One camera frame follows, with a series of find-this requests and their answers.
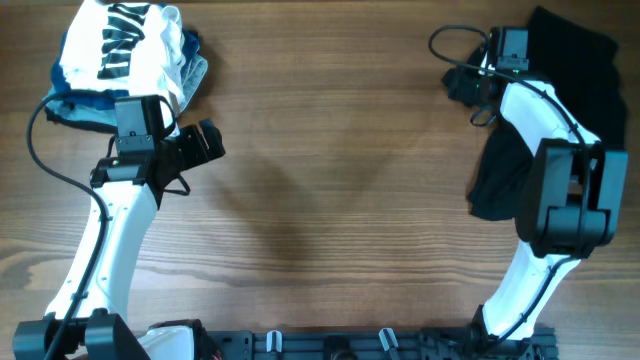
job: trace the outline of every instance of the clothing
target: clothing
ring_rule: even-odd
[[[627,107],[613,60],[618,44],[537,7],[527,24],[532,71],[551,80],[564,106],[607,146],[624,146]]]
[[[563,105],[603,144],[622,147],[627,109],[613,66],[617,44],[542,7],[535,9],[527,27],[530,70],[550,80]],[[478,65],[480,61],[472,56],[469,63]],[[460,70],[445,75],[443,82],[449,87],[450,98],[468,106],[479,105],[471,90],[455,89],[463,82],[473,83],[475,76]],[[473,205],[471,214],[493,221],[517,216],[532,163],[533,155],[520,134],[501,119],[487,139],[476,183],[467,197]]]
[[[180,112],[186,110],[189,102],[193,98],[198,86],[204,78],[209,63],[197,52],[200,50],[200,41],[196,32],[183,30],[182,53],[185,57],[185,64],[180,69],[184,100],[179,104]],[[51,69],[51,81],[53,88],[49,94],[70,90],[70,85],[62,75],[62,68],[58,61]],[[113,97],[129,96],[125,90],[105,90]],[[65,99],[65,101],[51,101],[45,107],[47,120],[62,123],[64,125],[92,130],[99,132],[114,133],[116,131],[116,119],[114,102],[108,99],[95,98],[92,96],[75,96]]]
[[[128,90],[179,103],[181,40],[182,20],[174,6],[85,0],[67,32],[60,66],[71,89]],[[171,112],[161,108],[169,125]]]

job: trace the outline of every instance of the black cable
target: black cable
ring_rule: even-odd
[[[511,336],[514,332],[516,332],[516,330],[518,330],[518,328],[520,328],[520,326],[522,326],[522,324],[527,322],[527,320],[529,319],[529,316],[531,315],[531,313],[533,313],[533,311],[536,309],[536,307],[538,307],[538,304],[542,300],[542,297],[547,292],[547,289],[549,288],[549,285],[551,285],[551,281],[556,276],[556,273],[558,272],[558,269],[560,269],[560,266],[562,266],[562,265],[564,265],[564,264],[566,264],[568,262],[575,261],[575,260],[577,260],[577,259],[574,259],[572,257],[564,258],[564,259],[558,261],[555,265],[553,265],[549,269],[549,274],[545,278],[544,283],[542,284],[542,287],[540,288],[540,291],[538,291],[538,294],[536,295],[535,299],[533,299],[533,302],[531,303],[531,305],[529,306],[527,311],[525,311],[524,313],[522,313],[520,315],[520,319],[518,319],[518,321],[515,324],[513,324],[513,326],[506,333],[504,333],[496,341],[490,343],[482,351],[480,351],[480,354],[481,354],[480,356],[482,356],[482,354],[486,354],[487,352],[489,352],[492,349],[496,348],[498,345],[500,345],[503,342],[505,342],[505,340],[507,340],[509,338],[509,336]]]
[[[168,127],[166,127],[164,129],[164,137],[169,136],[173,130],[176,129],[176,123],[178,122],[178,118],[176,117],[176,113],[173,111],[173,108],[171,107],[171,104],[169,104],[169,101],[167,101],[167,99],[164,98],[164,96],[160,96],[160,101],[167,104],[167,107],[169,108],[169,111],[171,112],[171,119],[173,119],[173,121],[171,122],[171,125],[169,125]]]
[[[109,138],[109,145],[107,145],[107,156],[105,157],[111,157],[111,150],[113,149],[113,144],[115,142],[116,142],[116,136],[111,135],[111,137]]]
[[[38,158],[38,155],[36,154],[34,148],[33,148],[33,139],[32,139],[32,133],[33,133],[33,124],[35,123],[35,120],[38,116],[38,114],[40,113],[40,111],[42,111],[42,109],[51,101],[54,100],[62,100],[68,96],[74,96],[74,95],[86,95],[86,96],[93,96],[93,97],[100,97],[100,98],[106,98],[106,99],[110,99],[113,100],[112,97],[107,96],[106,94],[102,93],[102,92],[98,92],[98,91],[91,91],[91,90],[70,90],[70,91],[64,91],[64,92],[59,92],[59,93],[55,93],[55,94],[51,94],[47,97],[45,97],[40,104],[38,104],[38,106],[36,107],[36,109],[33,111],[33,114],[31,115],[31,118],[29,119],[29,124],[27,126],[27,148],[29,149],[29,154],[31,155],[31,158],[33,159],[33,161],[36,163],[36,165],[38,165],[42,170],[44,170],[46,173],[48,173],[49,175],[64,181],[67,184],[73,185],[75,187],[77,187],[78,189],[84,191],[85,193],[87,193],[89,196],[91,196],[95,202],[98,204],[98,208],[100,210],[100,229],[98,231],[98,239],[96,240],[96,244],[93,248],[93,251],[91,252],[91,256],[89,257],[89,261],[87,262],[87,267],[84,270],[84,273],[82,274],[82,278],[80,279],[80,283],[78,284],[78,289],[76,290],[76,292],[73,294],[72,296],[72,300],[71,300],[71,304],[69,305],[69,308],[67,309],[67,312],[64,315],[64,318],[62,319],[62,322],[60,323],[60,326],[58,327],[58,330],[56,331],[53,340],[51,341],[51,344],[49,345],[49,348],[47,350],[47,354],[45,355],[45,360],[52,360],[58,353],[59,349],[60,349],[60,344],[62,342],[62,339],[64,337],[64,332],[66,327],[69,325],[69,322],[71,321],[71,317],[75,314],[76,310],[78,309],[78,306],[80,305],[80,302],[82,301],[82,299],[86,298],[87,294],[86,294],[86,288],[87,288],[87,284],[90,280],[91,277],[91,273],[93,272],[94,268],[95,268],[95,264],[96,261],[98,260],[98,255],[100,254],[100,251],[102,249],[102,245],[104,243],[104,239],[105,239],[105,235],[106,235],[106,224],[107,221],[109,221],[109,217],[108,217],[108,212],[107,212],[107,208],[104,204],[104,202],[102,201],[102,199],[100,198],[100,196],[93,191],[91,188],[83,185],[82,183],[73,180],[71,178],[68,178],[58,172],[56,172],[55,170],[49,168],[48,166],[46,166],[41,160],[40,158]],[[171,108],[171,106],[169,105],[169,102],[163,98],[160,97],[160,100],[164,103],[166,103],[169,106],[169,110],[171,111],[171,116],[173,118],[173,121],[171,123],[171,125],[167,128],[168,133],[173,132],[173,130],[176,127],[176,117],[175,117],[175,113],[173,112],[173,109]],[[113,141],[115,141],[115,135],[111,137],[111,139],[109,140],[109,149],[108,149],[108,153],[107,156],[111,155],[111,148],[113,146]],[[187,192],[190,191],[188,185],[185,186],[185,190]]]
[[[189,187],[189,184],[187,184],[187,181],[182,177],[182,175],[178,175],[177,179],[180,181],[180,184],[182,184],[182,187],[184,187],[184,190],[165,189],[163,191],[169,194],[189,196],[189,194],[191,194],[191,188]]]
[[[580,219],[579,219],[579,222],[578,222],[578,237],[581,238],[583,236],[583,234],[584,234],[584,227],[586,225],[587,203],[588,203],[587,199],[588,199],[589,187],[590,187],[591,181],[590,181],[590,176],[589,176],[589,173],[590,173],[590,161],[589,161],[588,148],[587,148],[587,144],[584,141],[584,138],[582,137],[582,134],[580,134],[580,131],[578,130],[577,125],[573,121],[571,121],[571,118],[569,117],[567,112],[564,110],[564,108],[560,104],[558,104],[557,101],[555,101],[553,98],[551,98],[549,95],[547,95],[547,93],[545,91],[542,91],[542,90],[536,88],[535,86],[527,83],[526,81],[520,80],[520,79],[518,79],[518,78],[516,78],[514,76],[510,76],[510,75],[507,75],[507,74],[504,74],[504,73],[489,69],[488,68],[488,61],[487,61],[486,66],[484,68],[482,68],[480,66],[475,66],[475,65],[467,64],[467,63],[462,62],[462,61],[450,59],[450,58],[448,58],[446,56],[443,56],[443,55],[439,54],[433,48],[433,40],[438,36],[438,34],[442,33],[443,31],[447,31],[447,30],[466,30],[466,31],[472,31],[472,32],[476,32],[476,33],[480,34],[482,36],[482,38],[483,38],[483,41],[484,41],[484,47],[485,47],[484,52],[488,53],[488,51],[489,51],[489,37],[482,30],[474,28],[474,27],[471,27],[471,26],[466,26],[466,25],[446,25],[446,26],[443,26],[443,27],[437,29],[431,35],[431,37],[429,38],[429,51],[431,51],[433,56],[437,57],[440,60],[448,62],[450,64],[456,65],[456,66],[460,66],[460,67],[467,68],[467,69],[472,69],[472,70],[477,70],[477,71],[483,71],[483,72],[485,72],[487,74],[498,76],[498,77],[504,78],[506,80],[509,80],[511,82],[516,82],[516,83],[524,86],[525,88],[533,91],[534,93],[536,93],[537,95],[542,97],[544,100],[546,100],[553,107],[555,107],[556,110],[558,110],[558,112],[560,112],[560,115],[562,115],[563,120],[569,126],[570,131],[578,139],[578,142],[579,142],[580,147],[581,147],[582,156],[583,156],[582,160],[583,160],[583,168],[584,168],[583,169],[583,197],[582,197],[582,202],[580,204]],[[570,261],[574,261],[574,260],[577,260],[577,259],[575,259],[573,257],[568,257],[568,258],[565,258],[563,260],[558,261],[549,270],[549,275],[546,277],[545,282],[542,285],[542,288],[540,289],[540,291],[536,295],[536,298],[533,300],[533,302],[531,303],[529,308],[522,314],[520,319],[518,319],[518,321],[506,333],[504,333],[501,337],[499,337],[495,342],[492,342],[491,344],[487,345],[482,351],[480,351],[480,355],[478,355],[478,356],[482,356],[483,354],[486,354],[488,351],[494,349],[495,347],[497,347],[498,345],[503,343],[509,336],[511,336],[511,334],[513,334],[516,330],[518,330],[518,328],[522,324],[527,322],[528,317],[531,315],[531,313],[538,306],[538,304],[540,303],[540,300],[542,299],[542,297],[546,293],[547,289],[549,288],[549,284],[551,284],[551,281],[555,277],[555,275],[556,275],[558,269],[560,268],[560,266],[562,266],[562,265],[564,265],[564,264],[566,264],[566,263],[568,263]]]

